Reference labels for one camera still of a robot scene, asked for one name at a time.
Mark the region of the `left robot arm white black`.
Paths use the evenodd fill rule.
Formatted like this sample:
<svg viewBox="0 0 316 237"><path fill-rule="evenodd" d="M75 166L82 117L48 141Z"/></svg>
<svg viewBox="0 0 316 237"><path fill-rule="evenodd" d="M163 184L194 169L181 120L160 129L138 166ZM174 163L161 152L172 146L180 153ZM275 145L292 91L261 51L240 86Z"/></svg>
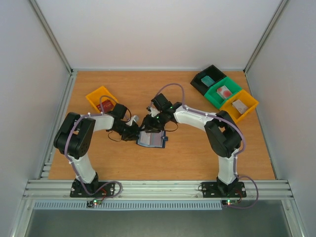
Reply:
<svg viewBox="0 0 316 237"><path fill-rule="evenodd" d="M63 154L75 172L70 197L72 198L112 198L115 196L117 181L101 182L88 157L92 135L96 131L116 132L123 141L136 141L139 137L138 116L124 121L130 110L117 104L113 110L99 114L80 115L70 112L66 115L55 135L53 146Z"/></svg>

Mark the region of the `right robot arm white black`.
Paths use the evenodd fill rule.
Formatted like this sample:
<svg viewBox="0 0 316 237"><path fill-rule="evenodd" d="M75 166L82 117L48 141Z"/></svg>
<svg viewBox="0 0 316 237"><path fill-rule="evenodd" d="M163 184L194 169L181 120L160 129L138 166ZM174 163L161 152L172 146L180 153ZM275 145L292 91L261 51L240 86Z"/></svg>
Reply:
<svg viewBox="0 0 316 237"><path fill-rule="evenodd" d="M158 133L165 130L168 122L186 124L206 133L210 146L219 159L219 173L215 188L222 197L236 190L239 181L237 156L242 142L242 133L225 111L209 113L193 109L184 103L171 103L162 94L156 95L140 126L142 131Z"/></svg>

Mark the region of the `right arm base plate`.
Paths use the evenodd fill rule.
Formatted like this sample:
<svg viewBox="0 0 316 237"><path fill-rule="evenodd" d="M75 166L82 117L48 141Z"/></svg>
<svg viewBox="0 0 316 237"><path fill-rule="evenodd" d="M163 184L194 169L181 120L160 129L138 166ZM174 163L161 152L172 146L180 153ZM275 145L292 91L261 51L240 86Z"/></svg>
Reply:
<svg viewBox="0 0 316 237"><path fill-rule="evenodd" d="M204 198L245 198L247 197L243 182L237 182L230 191L221 191L217 182L202 182L198 187Z"/></svg>

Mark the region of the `white pink patterned card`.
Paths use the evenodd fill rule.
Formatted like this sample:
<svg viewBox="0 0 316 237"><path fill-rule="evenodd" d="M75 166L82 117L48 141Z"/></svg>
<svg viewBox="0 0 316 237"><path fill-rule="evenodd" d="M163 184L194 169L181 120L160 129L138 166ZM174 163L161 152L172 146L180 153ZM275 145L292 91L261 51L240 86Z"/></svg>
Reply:
<svg viewBox="0 0 316 237"><path fill-rule="evenodd" d="M151 134L146 133L145 131L140 132L137 144L143 147L152 147Z"/></svg>

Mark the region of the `blue leather card holder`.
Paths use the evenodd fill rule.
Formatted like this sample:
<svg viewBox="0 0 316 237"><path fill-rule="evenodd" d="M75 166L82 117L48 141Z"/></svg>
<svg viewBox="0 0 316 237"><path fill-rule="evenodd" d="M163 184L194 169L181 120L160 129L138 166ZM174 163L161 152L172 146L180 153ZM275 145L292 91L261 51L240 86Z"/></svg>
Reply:
<svg viewBox="0 0 316 237"><path fill-rule="evenodd" d="M160 133L150 133L150 134L151 134L151 142L153 144L151 148L165 148L165 144L168 141L166 131L161 131Z"/></svg>

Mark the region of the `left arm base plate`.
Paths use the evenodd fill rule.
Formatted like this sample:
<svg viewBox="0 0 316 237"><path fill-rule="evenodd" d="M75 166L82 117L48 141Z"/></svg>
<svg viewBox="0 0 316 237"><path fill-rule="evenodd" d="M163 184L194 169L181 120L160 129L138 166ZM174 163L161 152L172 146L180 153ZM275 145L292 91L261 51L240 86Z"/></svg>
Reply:
<svg viewBox="0 0 316 237"><path fill-rule="evenodd" d="M71 198L102 198L111 197L116 190L114 182L95 181L91 184L85 184L88 192L84 189L82 183L75 179L70 190Z"/></svg>

